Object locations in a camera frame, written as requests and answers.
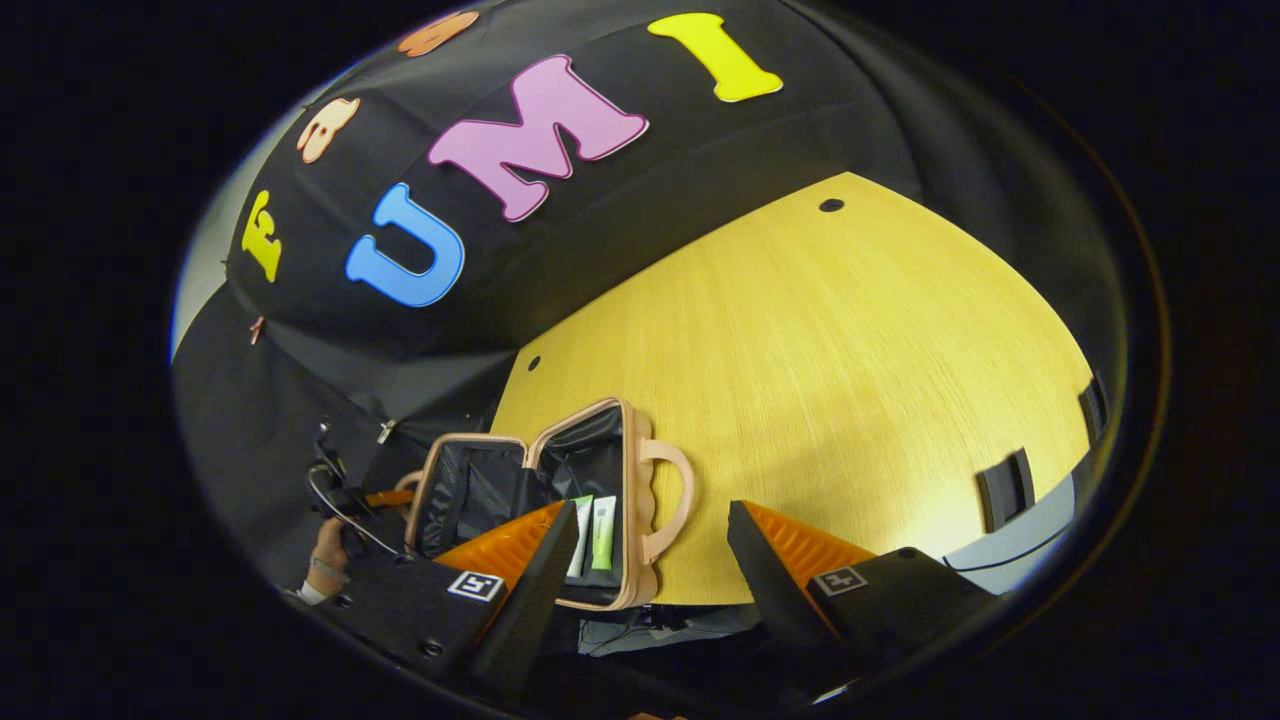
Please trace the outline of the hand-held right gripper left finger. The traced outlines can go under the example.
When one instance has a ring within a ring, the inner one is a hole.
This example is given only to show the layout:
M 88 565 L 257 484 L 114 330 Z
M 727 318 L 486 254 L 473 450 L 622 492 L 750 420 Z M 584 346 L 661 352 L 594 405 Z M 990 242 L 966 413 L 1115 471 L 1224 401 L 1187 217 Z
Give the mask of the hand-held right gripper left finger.
M 360 559 L 335 593 L 335 626 L 412 676 L 516 701 L 579 541 L 558 501 L 435 559 Z

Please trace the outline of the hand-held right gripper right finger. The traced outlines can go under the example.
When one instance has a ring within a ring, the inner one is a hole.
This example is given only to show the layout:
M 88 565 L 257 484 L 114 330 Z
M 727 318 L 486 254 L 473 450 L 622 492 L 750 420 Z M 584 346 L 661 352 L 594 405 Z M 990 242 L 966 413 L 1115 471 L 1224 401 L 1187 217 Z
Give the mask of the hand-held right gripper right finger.
M 730 503 L 727 542 L 765 629 L 814 688 L 902 680 L 998 607 L 915 547 L 876 553 L 746 500 Z

